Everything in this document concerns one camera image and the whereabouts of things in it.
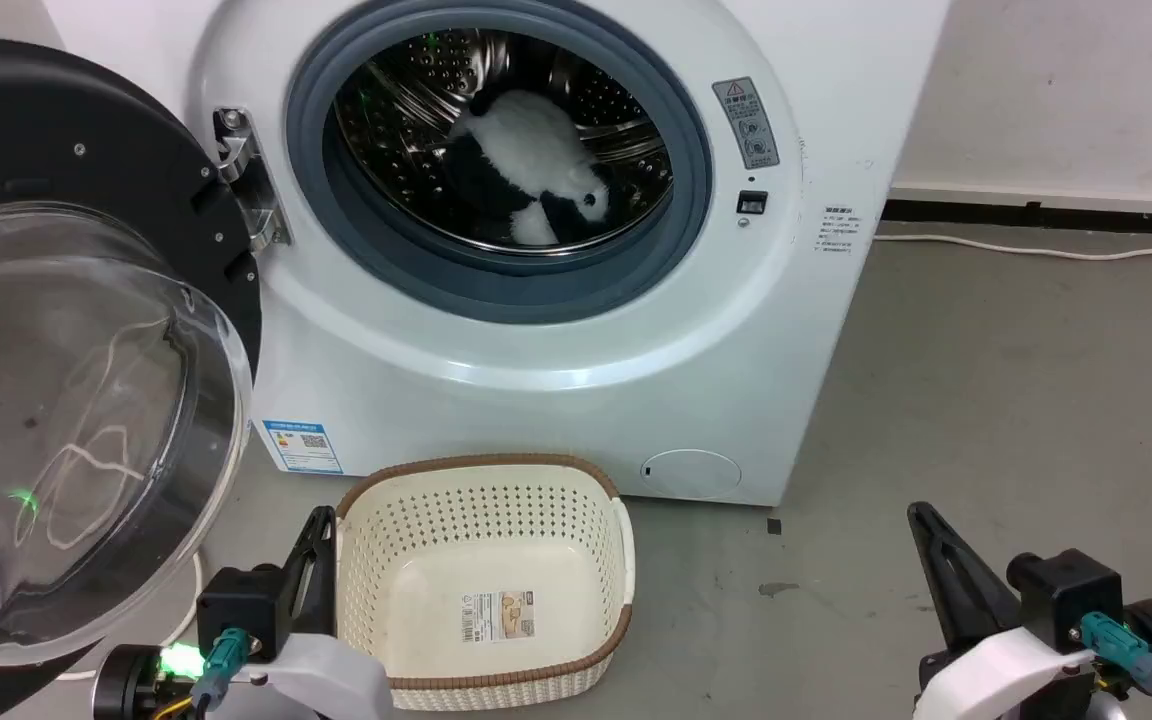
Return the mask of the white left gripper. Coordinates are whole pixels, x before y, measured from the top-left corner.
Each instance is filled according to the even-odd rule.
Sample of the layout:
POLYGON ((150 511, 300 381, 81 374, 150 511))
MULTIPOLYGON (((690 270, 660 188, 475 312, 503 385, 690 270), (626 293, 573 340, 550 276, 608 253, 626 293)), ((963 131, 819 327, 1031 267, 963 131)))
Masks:
POLYGON ((316 506, 283 566, 291 635, 270 664, 247 664, 215 708, 195 707, 196 680, 165 650, 119 644, 94 676, 94 719, 388 719, 384 666, 338 638, 338 511, 316 506))

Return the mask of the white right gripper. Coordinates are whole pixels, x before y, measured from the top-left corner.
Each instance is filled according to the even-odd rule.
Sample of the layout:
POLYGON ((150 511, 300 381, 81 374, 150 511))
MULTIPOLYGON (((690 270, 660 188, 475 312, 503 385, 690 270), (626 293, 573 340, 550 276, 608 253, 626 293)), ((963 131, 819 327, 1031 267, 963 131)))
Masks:
POLYGON ((1152 698, 1152 600, 1119 620, 1087 612, 1073 651, 1053 650, 1015 629, 1018 597, 932 503, 910 503, 908 521, 946 650, 967 651, 925 657, 914 719, 1126 719, 1132 694, 1152 698))

